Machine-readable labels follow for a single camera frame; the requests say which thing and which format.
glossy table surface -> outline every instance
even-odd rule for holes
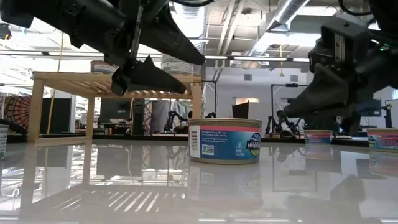
[[[263,144],[190,162],[186,142],[7,146],[0,223],[398,223],[398,153]]]

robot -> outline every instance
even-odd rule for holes
[[[2,0],[0,4],[4,22],[29,28],[36,17],[68,34],[75,47],[87,44],[104,53],[106,63],[119,67],[111,88],[119,96],[128,90],[185,92],[185,86],[155,67],[149,56],[144,62],[136,59],[140,43],[186,62],[205,63],[172,19],[168,0]]]
[[[369,0],[380,31],[334,18],[321,27],[321,38],[308,53],[314,79],[284,108],[290,118],[341,116],[350,119],[345,132],[358,132],[360,116],[355,106],[373,99],[373,93],[398,88],[398,1]]]

wooden rack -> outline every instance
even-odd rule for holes
[[[74,72],[34,72],[34,84],[30,104],[28,142],[86,141],[93,137],[94,100],[102,98],[160,98],[192,99],[192,118],[200,119],[201,111],[201,76],[173,75],[187,87],[184,94],[163,91],[134,91],[124,96],[117,96],[111,91],[109,73],[74,73]],[[42,138],[39,139],[44,86],[78,95],[88,99],[86,137]]]

ceiling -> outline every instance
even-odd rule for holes
[[[240,52],[244,55],[245,51],[251,49],[261,36],[259,30],[261,30],[267,15],[276,9],[278,3],[278,0],[244,1],[246,2],[242,13],[231,18],[228,32],[231,31],[231,24],[234,20],[237,20],[237,26],[233,31],[233,39],[229,47],[222,49],[226,54]],[[346,0],[346,5],[357,7],[361,2],[360,0]],[[208,6],[206,36],[203,40],[206,41],[206,55],[217,52],[223,26],[228,25],[223,22],[225,20],[223,15],[225,15],[229,4],[230,0],[216,0]],[[275,34],[275,37],[272,38],[273,45],[268,47],[266,54],[270,57],[306,58],[308,51],[312,49],[315,40],[320,36],[321,24],[336,13],[337,5],[337,0],[311,0],[293,20],[290,35],[282,38],[278,36],[280,34]],[[95,49],[87,45],[83,45],[80,49],[72,46],[68,35],[63,35],[59,30],[38,19],[34,19],[32,27],[29,29],[10,25],[10,30],[12,38],[0,40],[0,83],[27,84],[31,83],[30,71],[56,71],[61,45],[64,51],[60,64],[61,71],[89,72],[90,61],[101,59],[101,54]],[[139,54],[159,54],[159,52],[141,45]],[[159,66],[160,59],[155,58],[154,60]],[[279,64],[270,63],[268,67],[279,67]],[[286,66],[299,67],[299,63],[291,64]]]

ceiling duct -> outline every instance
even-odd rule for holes
[[[173,19],[180,30],[191,40],[192,44],[200,53],[205,53],[205,25],[207,8],[204,7],[188,7],[174,3]],[[199,74],[200,66],[192,65],[177,58],[162,54],[162,69],[169,73],[182,74]]]
[[[272,42],[273,35],[270,31],[288,32],[290,23],[297,15],[298,11],[303,8],[310,0],[280,0],[277,9],[266,16],[264,34],[254,44],[253,48],[249,50],[246,56],[260,57],[264,54],[267,48],[274,44]],[[258,62],[245,62],[241,64],[243,68],[256,68],[260,66]]]

